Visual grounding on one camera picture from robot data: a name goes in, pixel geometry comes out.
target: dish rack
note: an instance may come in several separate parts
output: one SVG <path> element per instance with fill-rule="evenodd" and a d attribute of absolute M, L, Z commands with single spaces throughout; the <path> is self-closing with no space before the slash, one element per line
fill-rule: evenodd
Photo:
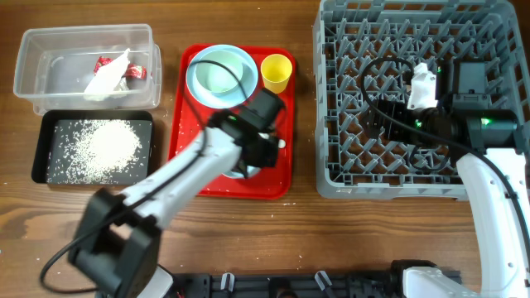
<path fill-rule="evenodd" d="M 368 108 L 359 76 L 372 60 L 394 56 L 435 72 L 441 60 L 486 61 L 489 108 L 509 108 L 530 138 L 530 79 L 517 17 L 505 0 L 322 0 L 313 26 L 316 77 L 317 189 L 326 198 L 393 199 L 400 196 L 467 199 L 456 168 L 437 172 L 446 147 L 422 149 L 368 139 L 359 115 Z M 407 67 L 374 66 L 365 85 L 372 100 L 405 103 Z"/>

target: white plate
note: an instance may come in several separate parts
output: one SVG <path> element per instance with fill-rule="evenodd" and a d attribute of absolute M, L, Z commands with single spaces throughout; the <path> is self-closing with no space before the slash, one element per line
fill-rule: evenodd
<path fill-rule="evenodd" d="M 239 49 L 237 46 L 217 45 L 207 47 L 200 51 L 191 62 L 201 60 L 202 57 L 215 50 L 226 50 L 241 58 L 241 63 L 243 64 L 243 77 L 241 79 L 241 84 L 243 85 L 246 95 L 252 95 L 258 86 L 258 66 L 256 65 L 256 62 L 254 62 L 254 59 L 252 59 L 252 57 L 246 51 Z M 196 66 L 197 65 L 193 65 L 186 71 L 185 83 L 187 84 L 191 95 L 193 95 L 193 97 L 199 103 L 202 103 L 209 108 L 232 108 L 247 100 L 243 96 L 241 88 L 239 87 L 232 89 L 226 94 L 212 94 L 197 81 L 195 76 Z"/>

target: wooden surface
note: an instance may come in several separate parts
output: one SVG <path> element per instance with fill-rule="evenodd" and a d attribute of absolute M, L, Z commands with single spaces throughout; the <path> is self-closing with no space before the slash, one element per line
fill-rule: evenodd
<path fill-rule="evenodd" d="M 386 268 L 394 259 L 422 258 L 461 270 L 464 283 L 479 289 L 479 252 L 468 203 L 333 200 L 316 192 L 311 25 L 319 1 L 56 2 L 7 1 L 0 7 L 0 297 L 52 296 L 39 287 L 38 273 L 72 239 L 87 199 L 97 189 L 51 189 L 31 181 L 41 117 L 12 93 L 22 34 L 29 28 L 124 23 L 149 24 L 161 48 L 163 92 L 160 107 L 152 110 L 155 161 L 165 160 L 177 70 L 189 45 L 284 47 L 300 70 L 290 191 L 273 202 L 195 199 L 164 233 L 162 265 L 174 272 L 211 274 L 314 273 Z M 519 11 L 528 8 L 523 0 L 516 4 Z M 530 21 L 519 22 L 525 36 Z M 65 262 L 52 268 L 50 280 L 74 288 L 89 284 Z"/>

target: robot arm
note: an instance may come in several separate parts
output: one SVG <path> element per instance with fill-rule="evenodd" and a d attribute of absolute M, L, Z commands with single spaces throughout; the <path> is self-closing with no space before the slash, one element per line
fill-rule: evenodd
<path fill-rule="evenodd" d="M 525 183 L 526 159 L 514 149 L 488 149 L 489 158 L 509 175 L 517 191 L 521 208 L 529 219 L 530 206 Z M 480 295 L 441 275 L 432 267 L 411 267 L 403 273 L 403 294 L 407 298 L 451 297 L 530 297 L 528 260 L 517 215 L 499 177 L 472 155 L 460 158 L 456 165 L 470 197 L 482 267 Z"/>
<path fill-rule="evenodd" d="M 247 166 L 275 166 L 278 139 L 263 138 L 260 133 L 272 130 L 282 108 L 275 94 L 262 89 L 249 105 L 240 107 L 239 114 L 229 110 L 214 113 L 202 134 L 145 180 L 120 195 L 98 191 L 90 199 L 75 238 L 85 237 L 87 231 L 124 210 L 129 211 L 127 216 L 114 224 L 126 224 L 132 232 L 129 238 L 122 238 L 106 226 L 90 233 L 70 250 L 69 262 L 113 298 L 163 297 L 173 280 L 157 266 L 162 231 L 200 190 L 223 173 L 239 171 L 246 176 Z"/>
<path fill-rule="evenodd" d="M 469 72 L 485 73 L 484 63 L 445 64 L 439 66 L 437 74 L 421 63 L 413 75 L 404 75 L 412 86 L 408 103 L 368 100 L 370 107 L 379 111 L 364 112 L 361 123 L 366 124 L 365 131 L 371 137 L 378 137 L 383 131 L 388 140 L 423 147 L 438 146 L 437 140 L 453 141 L 446 142 L 450 159 L 456 164 L 469 195 L 479 242 L 481 296 L 528 298 L 530 207 L 525 182 L 523 153 L 527 148 L 523 144 L 523 128 L 512 111 L 487 109 L 485 99 L 489 96 L 485 86 L 481 79 L 465 77 Z M 418 133 L 410 133 L 410 130 L 418 130 Z M 476 154 L 468 153 L 466 148 L 484 154 L 484 160 L 493 163 L 499 171 L 494 172 L 491 165 Z M 505 194 L 510 191 L 506 190 L 506 181 L 499 178 L 500 173 L 507 178 L 515 198 Z M 432 267 L 410 267 L 403 270 L 401 276 L 402 293 L 407 298 L 478 296 Z"/>
<path fill-rule="evenodd" d="M 208 145 L 202 156 L 184 175 L 173 180 L 168 186 L 154 195 L 153 200 L 135 208 L 143 218 L 149 216 L 157 220 L 157 227 L 165 229 L 175 214 L 183 209 L 206 185 L 227 171 L 231 171 L 239 162 L 242 148 L 235 144 L 234 138 L 220 128 L 206 128 Z M 138 202 L 145 194 L 153 191 L 169 177 L 180 171 L 199 151 L 203 142 L 202 134 L 179 155 L 140 183 L 122 191 L 126 206 Z"/>

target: red tray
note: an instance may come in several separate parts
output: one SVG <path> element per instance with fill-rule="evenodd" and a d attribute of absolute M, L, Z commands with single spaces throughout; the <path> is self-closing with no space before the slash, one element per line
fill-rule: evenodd
<path fill-rule="evenodd" d="M 173 158 L 179 151 L 182 151 L 199 133 L 199 124 L 196 122 L 190 107 L 183 99 L 185 92 L 189 99 L 193 100 L 188 87 L 186 86 L 186 70 L 193 57 L 201 50 L 212 45 L 193 45 L 187 48 L 182 54 L 181 69 L 179 71 L 179 82 L 176 88 L 175 110 L 173 114 L 173 127 L 171 129 L 171 141 L 169 147 L 168 160 Z M 292 133 L 294 127 L 295 111 L 295 73 L 296 62 L 294 57 L 287 50 L 280 48 L 267 48 L 257 46 L 240 46 L 239 48 L 249 53 L 256 65 L 261 65 L 263 59 L 271 54 L 282 54 L 289 58 L 292 63 L 292 73 L 287 89 L 279 94 L 286 106 L 285 112 L 280 112 L 277 119 L 277 136 L 285 140 L 286 147 L 278 152 L 276 167 L 261 169 L 254 177 L 244 179 L 230 179 L 225 176 L 210 182 L 201 192 L 200 195 L 230 197 L 239 199 L 279 199 L 291 187 L 292 177 Z M 263 87 L 261 73 L 259 74 L 258 87 Z M 195 108 L 200 116 L 206 121 L 216 110 L 208 108 L 193 100 Z"/>

